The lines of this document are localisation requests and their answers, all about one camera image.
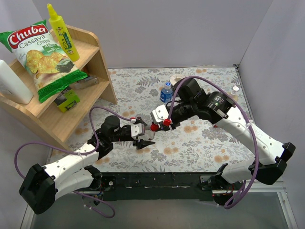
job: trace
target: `yellow bottle cap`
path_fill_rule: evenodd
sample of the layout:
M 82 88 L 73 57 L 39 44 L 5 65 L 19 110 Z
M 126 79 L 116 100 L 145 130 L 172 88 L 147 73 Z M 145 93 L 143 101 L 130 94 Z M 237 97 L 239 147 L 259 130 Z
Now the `yellow bottle cap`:
M 53 8 L 52 4 L 48 3 L 48 4 L 47 4 L 47 8 L 48 8 L 48 11 L 49 11 L 50 18 L 51 18 L 52 20 L 56 20 L 57 17 L 58 17 L 58 14 L 57 14 L 57 12 L 55 11 L 55 9 Z

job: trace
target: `green box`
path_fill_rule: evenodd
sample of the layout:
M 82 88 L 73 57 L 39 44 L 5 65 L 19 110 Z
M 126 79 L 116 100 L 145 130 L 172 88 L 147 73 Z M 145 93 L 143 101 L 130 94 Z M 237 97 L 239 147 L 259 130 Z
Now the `green box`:
M 81 100 L 79 99 L 76 92 L 69 86 L 66 87 L 54 100 L 55 104 L 61 110 L 61 112 L 66 112 L 70 110 L 80 101 Z

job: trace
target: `tabletop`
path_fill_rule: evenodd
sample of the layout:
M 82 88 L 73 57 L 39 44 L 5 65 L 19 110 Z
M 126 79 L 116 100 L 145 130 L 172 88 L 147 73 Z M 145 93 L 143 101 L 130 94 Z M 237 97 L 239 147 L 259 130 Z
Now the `tabletop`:
M 210 80 L 228 93 L 234 85 L 241 88 L 234 67 L 191 68 L 128 68 L 110 69 L 111 80 L 118 104 L 99 99 L 95 105 L 105 106 L 124 117 L 141 117 L 152 122 L 150 113 L 160 101 L 160 90 L 174 74 L 197 75 Z M 215 89 L 203 81 L 199 85 L 210 93 Z M 242 90 L 237 92 L 237 102 L 249 110 Z M 95 128 L 99 128 L 110 113 L 96 109 L 92 112 Z M 88 114 L 67 141 L 76 150 L 91 138 Z M 94 163 L 101 172 L 215 172 L 223 163 L 234 164 L 253 158 L 253 154 L 229 133 L 214 128 L 211 123 L 197 116 L 181 122 L 173 131 L 157 132 L 156 144 L 136 150 L 132 142 L 113 143 L 114 149 Z M 49 163 L 61 159 L 64 153 L 53 152 Z

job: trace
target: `wall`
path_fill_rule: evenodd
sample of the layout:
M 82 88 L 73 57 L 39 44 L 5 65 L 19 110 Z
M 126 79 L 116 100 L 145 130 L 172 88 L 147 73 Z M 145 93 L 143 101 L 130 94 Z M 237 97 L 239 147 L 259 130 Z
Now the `wall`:
M 255 121 L 296 152 L 284 181 L 299 228 L 305 228 L 305 2 L 274 0 L 240 64 Z
M 49 18 L 47 0 L 33 0 Z M 272 0 L 53 0 L 67 24 L 98 35 L 109 67 L 240 63 Z
M 20 29 L 41 20 L 31 0 L 0 0 L 0 32 Z M 7 63 L 15 59 L 0 44 L 0 58 Z M 30 141 L 41 141 L 25 126 L 0 108 L 0 228 L 19 228 L 27 206 L 18 191 L 22 184 L 14 167 L 16 149 Z M 19 157 L 21 171 L 25 174 L 33 164 L 46 162 L 48 149 L 43 146 L 27 146 Z

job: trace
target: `red logo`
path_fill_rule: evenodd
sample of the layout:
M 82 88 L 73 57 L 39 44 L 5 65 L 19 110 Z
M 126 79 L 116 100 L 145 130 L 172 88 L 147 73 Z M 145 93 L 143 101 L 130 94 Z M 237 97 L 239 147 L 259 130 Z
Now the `red logo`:
M 8 42 L 12 49 L 17 49 L 18 45 L 22 41 L 24 41 L 30 37 L 45 34 L 47 32 L 48 32 L 48 29 L 43 24 L 32 25 L 32 26 L 29 26 L 27 28 L 24 28 L 22 30 L 18 30 L 16 32 L 12 33 L 8 38 Z

